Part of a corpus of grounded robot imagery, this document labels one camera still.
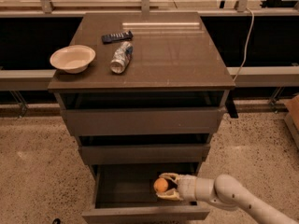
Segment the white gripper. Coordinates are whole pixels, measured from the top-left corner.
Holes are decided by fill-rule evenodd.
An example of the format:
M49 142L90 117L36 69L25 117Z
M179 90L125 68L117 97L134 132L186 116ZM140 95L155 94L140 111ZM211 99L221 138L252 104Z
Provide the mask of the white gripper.
M160 178L164 178L178 185L177 189L172 188L164 192L157 192L156 195L160 199L168 201L188 201L196 200L196 180L193 175L179 175L176 173L162 173Z

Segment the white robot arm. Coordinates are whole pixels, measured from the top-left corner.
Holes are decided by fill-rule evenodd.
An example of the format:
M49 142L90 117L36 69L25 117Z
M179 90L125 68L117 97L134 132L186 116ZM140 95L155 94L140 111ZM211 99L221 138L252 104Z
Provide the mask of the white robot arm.
M230 175L208 179L195 175L163 173L156 179L153 188L156 195L164 200L200 201L229 211L240 208L258 224L298 224L297 221L254 196Z

